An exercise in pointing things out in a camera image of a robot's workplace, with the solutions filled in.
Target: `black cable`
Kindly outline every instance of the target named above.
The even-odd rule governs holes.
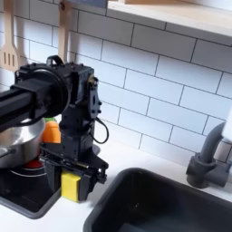
[[[110,137],[109,130],[108,130],[106,124],[105,124],[101,119],[96,118],[96,121],[99,122],[99,123],[105,128],[105,130],[106,130],[106,139],[105,139],[104,141],[98,141],[98,140],[96,140],[96,139],[93,137],[92,134],[91,134],[91,137],[92,137],[92,139],[93,139],[95,142],[97,142],[97,143],[99,143],[99,144],[106,143],[106,142],[108,141],[109,137]]]

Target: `yellow object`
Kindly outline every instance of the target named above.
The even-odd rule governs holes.
[[[61,143],[59,124],[56,121],[48,121],[43,131],[43,142]]]
[[[62,196],[72,201],[78,202],[78,188],[81,178],[70,172],[62,173]]]

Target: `tile backsplash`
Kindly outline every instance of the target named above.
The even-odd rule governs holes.
[[[59,0],[15,1],[15,44],[22,63],[58,53]],[[3,12],[3,0],[0,0]],[[0,13],[0,46],[4,18]],[[95,69],[111,139],[187,166],[232,105],[232,38],[73,5],[68,59]],[[14,83],[0,69],[0,91]],[[96,126],[95,137],[104,139]],[[223,140],[216,158],[230,159]]]

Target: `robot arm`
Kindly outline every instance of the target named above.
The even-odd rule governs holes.
[[[15,73],[15,84],[0,94],[0,131],[62,114],[61,143],[42,144],[41,160],[53,190],[61,186],[63,171],[81,177],[79,201],[87,199],[97,182],[105,182],[108,168],[93,145],[102,105],[93,72],[90,67],[63,64],[58,56],[51,56],[47,64],[22,66]]]

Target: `gray faucet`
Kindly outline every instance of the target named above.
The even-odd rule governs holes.
[[[225,122],[215,127],[207,136],[202,151],[191,158],[187,169],[187,181],[191,186],[204,189],[211,182],[225,187],[231,162],[223,166],[214,159],[218,144],[223,139],[224,126]]]

